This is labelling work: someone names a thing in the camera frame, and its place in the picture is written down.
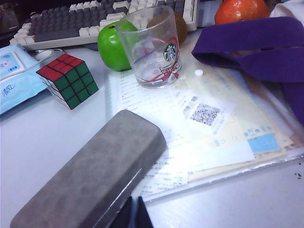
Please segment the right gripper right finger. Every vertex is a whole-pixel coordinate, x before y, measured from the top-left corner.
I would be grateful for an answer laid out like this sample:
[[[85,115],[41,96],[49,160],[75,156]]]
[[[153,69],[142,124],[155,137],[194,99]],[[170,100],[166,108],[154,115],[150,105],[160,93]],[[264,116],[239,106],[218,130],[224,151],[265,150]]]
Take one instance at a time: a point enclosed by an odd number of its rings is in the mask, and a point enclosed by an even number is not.
[[[135,216],[135,227],[136,228],[153,228],[153,224],[149,217],[145,203],[141,196],[137,200],[137,212]]]

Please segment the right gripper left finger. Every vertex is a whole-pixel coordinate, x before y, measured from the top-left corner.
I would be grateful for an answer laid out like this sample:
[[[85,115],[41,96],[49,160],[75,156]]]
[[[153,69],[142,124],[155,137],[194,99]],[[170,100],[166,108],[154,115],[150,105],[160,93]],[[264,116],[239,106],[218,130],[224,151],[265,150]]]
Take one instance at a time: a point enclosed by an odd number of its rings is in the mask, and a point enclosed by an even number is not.
[[[114,220],[114,228],[127,228],[131,219],[133,199],[128,197]]]

